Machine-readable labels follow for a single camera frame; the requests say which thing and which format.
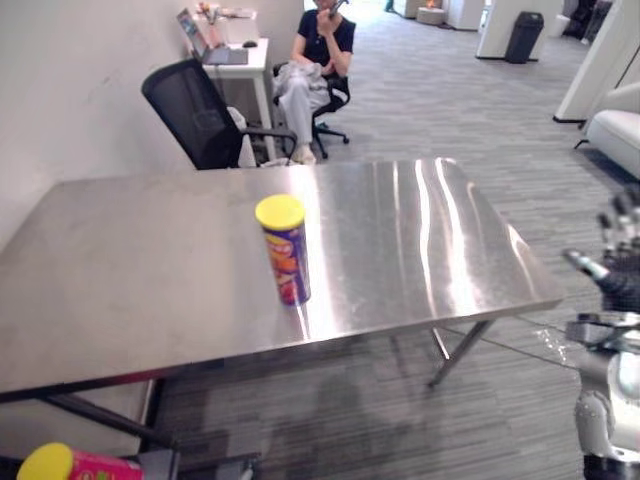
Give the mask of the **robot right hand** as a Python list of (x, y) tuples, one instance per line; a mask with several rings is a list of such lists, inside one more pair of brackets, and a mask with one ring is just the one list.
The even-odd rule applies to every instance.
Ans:
[(602, 294), (605, 311), (639, 313), (639, 184), (611, 199), (611, 211), (597, 215), (603, 247), (600, 260), (577, 249), (564, 259), (587, 276)]

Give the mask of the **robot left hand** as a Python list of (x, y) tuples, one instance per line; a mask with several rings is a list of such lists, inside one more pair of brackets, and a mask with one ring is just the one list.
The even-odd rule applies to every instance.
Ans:
[(250, 453), (182, 465), (175, 450), (156, 450), (132, 457), (145, 479), (257, 479), (261, 456)]

